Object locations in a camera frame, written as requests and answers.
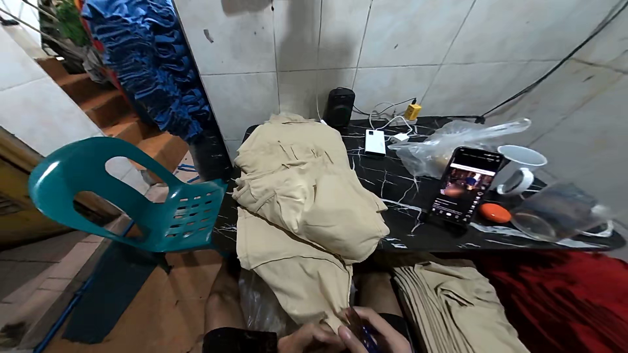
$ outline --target blue pole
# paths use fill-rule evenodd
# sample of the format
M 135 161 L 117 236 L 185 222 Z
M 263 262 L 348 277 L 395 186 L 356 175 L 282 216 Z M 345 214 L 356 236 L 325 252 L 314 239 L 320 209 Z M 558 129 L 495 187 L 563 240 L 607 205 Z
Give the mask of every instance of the blue pole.
M 85 283 L 83 283 L 81 288 L 77 290 L 77 292 L 74 294 L 74 298 L 72 298 L 72 301 L 70 302 L 70 304 L 68 304 L 68 307 L 65 308 L 65 310 L 63 311 L 59 319 L 57 319 L 57 322 L 55 322 L 55 324 L 52 325 L 52 328 L 50 329 L 50 331 L 48 331 L 48 333 L 46 334 L 46 337 L 44 337 L 41 343 L 39 343 L 35 347 L 35 349 L 33 349 L 33 353 L 42 353 L 43 350 L 46 349 L 46 346 L 50 343 L 50 341 L 55 336 L 57 331 L 59 331 L 59 328 L 61 327 L 61 325 L 63 325 L 68 315 L 70 315 L 70 312 L 72 311 L 72 309 L 74 309 L 76 304 L 79 302 L 79 300 L 85 293 L 86 289 L 89 287 L 90 284 L 92 284 L 93 279 L 94 279 L 93 276 L 90 276 L 89 278 L 87 278 L 87 281 L 85 281 Z

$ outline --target phone screen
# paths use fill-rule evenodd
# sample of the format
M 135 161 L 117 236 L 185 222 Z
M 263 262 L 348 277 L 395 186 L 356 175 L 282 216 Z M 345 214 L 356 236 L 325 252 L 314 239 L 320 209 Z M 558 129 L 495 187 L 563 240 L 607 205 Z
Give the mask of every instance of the phone screen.
M 482 149 L 457 148 L 443 174 L 430 214 L 450 222 L 469 223 L 503 158 Z

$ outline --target white power bank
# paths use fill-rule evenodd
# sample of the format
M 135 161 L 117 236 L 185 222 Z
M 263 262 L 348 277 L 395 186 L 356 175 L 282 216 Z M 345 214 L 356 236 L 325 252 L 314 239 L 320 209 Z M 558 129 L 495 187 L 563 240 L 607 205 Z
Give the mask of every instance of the white power bank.
M 366 135 L 364 137 L 364 153 L 367 155 L 386 156 L 384 131 L 366 131 Z

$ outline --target clear plastic container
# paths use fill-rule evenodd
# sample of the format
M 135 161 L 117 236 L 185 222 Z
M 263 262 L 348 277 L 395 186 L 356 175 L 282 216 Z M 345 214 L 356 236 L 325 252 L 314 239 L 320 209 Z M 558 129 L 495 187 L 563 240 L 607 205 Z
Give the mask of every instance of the clear plastic container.
M 549 185 L 510 212 L 515 227 L 543 241 L 570 238 L 612 218 L 609 207 L 572 182 Z

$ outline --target white mug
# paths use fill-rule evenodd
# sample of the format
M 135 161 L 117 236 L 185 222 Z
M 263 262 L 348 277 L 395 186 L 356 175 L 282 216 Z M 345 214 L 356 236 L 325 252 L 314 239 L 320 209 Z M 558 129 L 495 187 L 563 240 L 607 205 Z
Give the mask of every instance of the white mug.
M 507 164 L 497 173 L 490 186 L 500 195 L 513 195 L 526 191 L 534 182 L 535 169 L 547 164 L 541 153 L 527 147 L 505 144 L 497 151 L 504 155 Z

